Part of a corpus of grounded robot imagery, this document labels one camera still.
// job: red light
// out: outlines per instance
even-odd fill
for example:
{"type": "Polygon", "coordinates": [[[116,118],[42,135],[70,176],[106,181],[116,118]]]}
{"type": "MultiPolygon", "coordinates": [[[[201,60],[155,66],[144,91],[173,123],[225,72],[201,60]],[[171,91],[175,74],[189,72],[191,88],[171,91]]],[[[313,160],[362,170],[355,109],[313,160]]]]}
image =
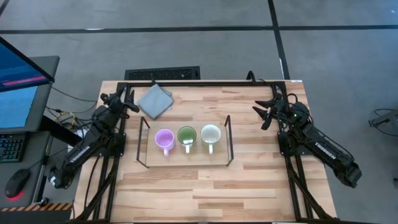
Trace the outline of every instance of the red light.
{"type": "Polygon", "coordinates": [[[23,190],[21,190],[21,192],[19,192],[19,194],[17,194],[16,196],[11,197],[11,198],[7,197],[6,199],[13,202],[13,201],[19,200],[22,196],[24,196],[23,190]]]}

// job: wooden table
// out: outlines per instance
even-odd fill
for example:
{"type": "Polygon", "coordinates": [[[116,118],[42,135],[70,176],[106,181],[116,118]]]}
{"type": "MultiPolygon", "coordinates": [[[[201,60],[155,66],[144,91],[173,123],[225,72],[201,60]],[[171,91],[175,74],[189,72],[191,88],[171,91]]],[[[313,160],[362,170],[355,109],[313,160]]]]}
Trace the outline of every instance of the wooden table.
{"type": "MultiPolygon", "coordinates": [[[[105,81],[100,93],[114,93],[117,81],[105,81]]],[[[286,81],[287,93],[295,93],[308,106],[304,85],[286,81]]],[[[148,87],[135,89],[139,99],[148,87]]],[[[251,108],[254,100],[269,100],[266,86],[164,87],[174,104],[156,121],[211,121],[223,123],[231,116],[234,161],[229,167],[174,167],[146,169],[136,161],[139,118],[129,112],[127,143],[120,158],[111,222],[271,222],[292,221],[294,211],[284,158],[279,153],[272,122],[260,129],[261,118],[251,108]]],[[[324,165],[313,156],[302,156],[309,191],[331,216],[336,216],[324,165]]],[[[75,197],[76,215],[84,197],[95,158],[82,170],[75,197]]],[[[88,201],[98,188],[102,159],[94,171],[88,201]]],[[[297,189],[303,217],[303,197],[297,189]]],[[[106,200],[101,204],[104,217],[106,200]]]]}

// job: black keyboard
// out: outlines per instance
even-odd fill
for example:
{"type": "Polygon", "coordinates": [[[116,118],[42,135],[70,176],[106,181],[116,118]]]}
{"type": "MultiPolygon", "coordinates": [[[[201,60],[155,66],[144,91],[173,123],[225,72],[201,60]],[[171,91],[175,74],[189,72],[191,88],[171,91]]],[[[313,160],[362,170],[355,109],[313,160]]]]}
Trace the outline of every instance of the black keyboard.
{"type": "Polygon", "coordinates": [[[126,70],[125,80],[199,80],[200,68],[175,67],[175,68],[150,68],[126,70]]]}
{"type": "Polygon", "coordinates": [[[27,134],[0,134],[0,163],[20,162],[24,156],[27,134]]]}

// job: warning tape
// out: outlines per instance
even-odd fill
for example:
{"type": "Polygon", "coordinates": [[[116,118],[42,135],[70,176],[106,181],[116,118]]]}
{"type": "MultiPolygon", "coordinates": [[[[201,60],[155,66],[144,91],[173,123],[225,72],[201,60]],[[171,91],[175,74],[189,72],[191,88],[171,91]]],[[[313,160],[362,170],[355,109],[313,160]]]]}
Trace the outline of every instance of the warning tape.
{"type": "Polygon", "coordinates": [[[72,208],[71,203],[48,203],[43,207],[40,205],[32,204],[28,207],[14,207],[14,208],[2,208],[2,212],[28,212],[28,211],[60,211],[69,210],[72,208]]]}

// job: gray floor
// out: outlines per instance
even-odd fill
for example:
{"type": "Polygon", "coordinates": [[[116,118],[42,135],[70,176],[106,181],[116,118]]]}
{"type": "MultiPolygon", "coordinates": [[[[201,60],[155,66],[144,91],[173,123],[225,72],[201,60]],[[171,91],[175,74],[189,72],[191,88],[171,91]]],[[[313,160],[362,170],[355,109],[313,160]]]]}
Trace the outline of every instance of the gray floor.
{"type": "MultiPolygon", "coordinates": [[[[397,1],[274,0],[281,26],[398,24],[397,1]]],[[[172,26],[269,26],[265,0],[11,0],[0,29],[172,26]]],[[[396,223],[398,139],[368,126],[376,108],[398,108],[398,30],[282,31],[291,79],[304,81],[315,124],[349,149],[363,177],[356,189],[328,170],[337,214],[345,220],[396,223]]],[[[55,87],[97,99],[103,80],[132,68],[196,66],[202,79],[281,79],[273,31],[3,35],[28,56],[59,55],[55,87]]],[[[89,108],[52,92],[49,106],[89,108]]],[[[54,202],[72,201],[71,187],[54,202]]]]}

